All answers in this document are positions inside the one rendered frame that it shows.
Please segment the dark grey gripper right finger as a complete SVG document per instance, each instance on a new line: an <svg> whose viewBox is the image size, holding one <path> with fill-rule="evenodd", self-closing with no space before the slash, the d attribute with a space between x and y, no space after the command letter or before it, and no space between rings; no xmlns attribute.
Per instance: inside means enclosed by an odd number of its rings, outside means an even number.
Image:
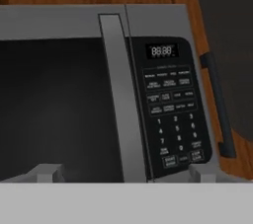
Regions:
<svg viewBox="0 0 253 224"><path fill-rule="evenodd" d="M229 175L217 165L192 164L189 172L194 183L246 183L245 179Z"/></svg>

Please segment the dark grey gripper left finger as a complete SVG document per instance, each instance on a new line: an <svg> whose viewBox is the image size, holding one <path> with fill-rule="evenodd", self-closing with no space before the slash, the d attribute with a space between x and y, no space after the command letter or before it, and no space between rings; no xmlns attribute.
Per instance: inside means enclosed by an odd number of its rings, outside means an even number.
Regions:
<svg viewBox="0 0 253 224"><path fill-rule="evenodd" d="M29 172L4 180L4 183L64 183L61 164L39 164Z"/></svg>

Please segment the wooden cupboard door, dark panel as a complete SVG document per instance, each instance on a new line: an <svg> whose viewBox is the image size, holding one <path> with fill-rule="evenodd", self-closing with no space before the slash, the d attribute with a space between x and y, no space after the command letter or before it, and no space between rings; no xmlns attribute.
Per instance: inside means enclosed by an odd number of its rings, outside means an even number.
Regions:
<svg viewBox="0 0 253 224"><path fill-rule="evenodd" d="M172 2L187 5L198 56L208 52L210 46L199 0L172 0ZM211 88L211 79L207 69L202 69L201 73L211 117L211 126L215 136L215 143L218 144L218 142L222 140L222 133ZM232 136L237 157L235 159L219 157L219 163L222 169L229 174L253 180L253 143L247 143L235 130L232 130Z"/></svg>

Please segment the microwave door with dark window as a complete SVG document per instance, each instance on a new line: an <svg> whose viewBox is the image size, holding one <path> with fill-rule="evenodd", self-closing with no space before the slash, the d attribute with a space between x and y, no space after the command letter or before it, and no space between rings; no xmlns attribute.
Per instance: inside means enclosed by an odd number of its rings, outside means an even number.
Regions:
<svg viewBox="0 0 253 224"><path fill-rule="evenodd" d="M99 16L119 15L136 99L146 182L153 175L141 128L133 39L148 6L0 6L0 182L61 164L66 182L125 182Z"/></svg>

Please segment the silver microwave oven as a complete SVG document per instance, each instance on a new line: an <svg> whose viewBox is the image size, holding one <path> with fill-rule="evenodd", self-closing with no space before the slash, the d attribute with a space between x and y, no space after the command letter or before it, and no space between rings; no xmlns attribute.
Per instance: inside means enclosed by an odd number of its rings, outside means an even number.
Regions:
<svg viewBox="0 0 253 224"><path fill-rule="evenodd" d="M188 183L190 165L218 166L188 13L182 5L146 6L147 32L133 39L133 64L153 171L147 183Z"/></svg>

